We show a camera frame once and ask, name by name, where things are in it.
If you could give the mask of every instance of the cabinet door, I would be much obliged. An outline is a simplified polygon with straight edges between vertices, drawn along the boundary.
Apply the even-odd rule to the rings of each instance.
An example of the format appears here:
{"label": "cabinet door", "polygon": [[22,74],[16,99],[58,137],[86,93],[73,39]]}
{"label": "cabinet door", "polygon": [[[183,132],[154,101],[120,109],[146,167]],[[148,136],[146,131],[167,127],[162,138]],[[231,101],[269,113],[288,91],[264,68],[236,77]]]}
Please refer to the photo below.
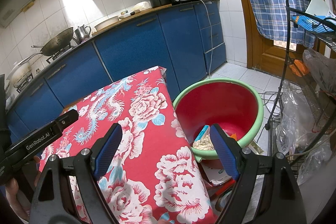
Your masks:
{"label": "cabinet door", "polygon": [[22,122],[20,117],[16,114],[14,109],[11,109],[7,115],[7,124],[8,128],[11,132],[11,140],[12,143],[15,143],[17,140],[27,135],[30,130],[28,127]]}
{"label": "cabinet door", "polygon": [[203,44],[204,52],[211,50],[212,48],[222,44],[224,42],[222,24],[216,24],[210,27],[206,27],[200,30],[201,39]]}
{"label": "cabinet door", "polygon": [[29,131],[50,122],[63,110],[44,79],[24,91],[23,98],[15,105],[15,111]]}
{"label": "cabinet door", "polygon": [[167,9],[159,13],[180,90],[206,76],[200,32],[193,5]]}
{"label": "cabinet door", "polygon": [[167,69],[167,88],[171,100],[180,93],[157,15],[124,23],[97,38],[95,44],[114,81],[161,66]]}
{"label": "cabinet door", "polygon": [[[216,25],[217,23],[221,23],[221,18],[219,16],[217,2],[207,0],[204,3],[208,9],[211,25]],[[194,6],[195,6],[195,12],[196,12],[199,29],[201,30],[203,28],[209,27],[210,24],[209,24],[208,14],[207,14],[207,10],[204,7],[204,4],[202,2],[198,2],[198,3],[195,3]]]}
{"label": "cabinet door", "polygon": [[63,107],[112,83],[92,43],[66,57],[44,78]]}
{"label": "cabinet door", "polygon": [[212,62],[211,62],[211,51],[204,54],[205,63],[207,65],[207,72],[210,68],[211,63],[211,72],[212,73],[215,69],[226,62],[226,48],[225,43],[218,45],[217,47],[213,48],[212,50]]}

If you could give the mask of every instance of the wok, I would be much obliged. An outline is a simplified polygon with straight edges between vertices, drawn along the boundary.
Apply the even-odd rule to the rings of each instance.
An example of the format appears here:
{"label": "wok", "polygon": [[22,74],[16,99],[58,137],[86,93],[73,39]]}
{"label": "wok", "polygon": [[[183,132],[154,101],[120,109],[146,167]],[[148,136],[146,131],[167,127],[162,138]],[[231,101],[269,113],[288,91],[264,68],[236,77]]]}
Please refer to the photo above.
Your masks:
{"label": "wok", "polygon": [[51,39],[46,45],[44,46],[31,46],[32,48],[41,48],[40,52],[34,53],[31,56],[28,56],[24,60],[22,60],[18,65],[22,65],[23,63],[28,62],[32,59],[35,55],[43,54],[44,56],[52,56],[56,52],[60,51],[64,47],[66,47],[69,42],[71,41],[74,35],[73,27],[64,30],[63,32],[56,35],[53,39]]}

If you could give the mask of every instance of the bucket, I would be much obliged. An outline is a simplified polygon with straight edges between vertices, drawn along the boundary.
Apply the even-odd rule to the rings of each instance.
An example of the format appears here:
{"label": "bucket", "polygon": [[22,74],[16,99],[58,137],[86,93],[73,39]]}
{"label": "bucket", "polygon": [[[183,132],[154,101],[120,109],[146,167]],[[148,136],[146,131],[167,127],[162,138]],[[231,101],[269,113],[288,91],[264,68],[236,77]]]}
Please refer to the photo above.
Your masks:
{"label": "bucket", "polygon": [[[240,147],[245,147],[263,122],[263,102],[257,91],[229,78],[197,82],[183,90],[173,105],[190,146],[204,125],[218,123],[229,136],[236,134]],[[191,149],[197,162],[222,169],[215,150]]]}

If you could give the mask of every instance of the red floral tablecloth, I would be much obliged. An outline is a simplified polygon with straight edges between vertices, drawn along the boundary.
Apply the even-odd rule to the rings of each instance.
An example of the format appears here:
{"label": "red floral tablecloth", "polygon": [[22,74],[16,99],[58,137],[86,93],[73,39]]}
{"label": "red floral tablecloth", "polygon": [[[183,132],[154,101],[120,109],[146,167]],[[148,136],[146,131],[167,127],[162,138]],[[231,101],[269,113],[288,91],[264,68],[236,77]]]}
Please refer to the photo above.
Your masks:
{"label": "red floral tablecloth", "polygon": [[[79,120],[48,146],[51,154],[74,156],[90,148],[110,126],[123,138],[100,189],[120,223],[214,223],[208,194],[194,156],[176,118],[163,75],[154,67],[97,90],[71,107]],[[76,179],[71,185],[78,212],[89,222]]]}

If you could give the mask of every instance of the stove burner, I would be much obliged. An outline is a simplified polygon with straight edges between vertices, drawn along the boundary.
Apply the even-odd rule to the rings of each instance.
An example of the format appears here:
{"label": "stove burner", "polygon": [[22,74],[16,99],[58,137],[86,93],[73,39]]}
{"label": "stove burner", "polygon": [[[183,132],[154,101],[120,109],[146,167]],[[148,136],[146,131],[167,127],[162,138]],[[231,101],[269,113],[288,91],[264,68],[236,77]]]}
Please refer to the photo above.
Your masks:
{"label": "stove burner", "polygon": [[56,52],[53,56],[50,56],[46,61],[51,64],[50,59],[52,59],[53,61],[58,58],[59,56],[61,56],[63,53],[65,53],[67,50],[74,48],[74,46],[71,46],[71,44],[69,43],[69,45],[65,46],[63,49],[61,49],[60,51]]}
{"label": "stove burner", "polygon": [[31,73],[30,75],[28,75],[26,77],[26,79],[22,82],[21,85],[19,85],[16,89],[17,92],[21,92],[23,90],[23,88],[31,81],[33,80],[33,74]]}

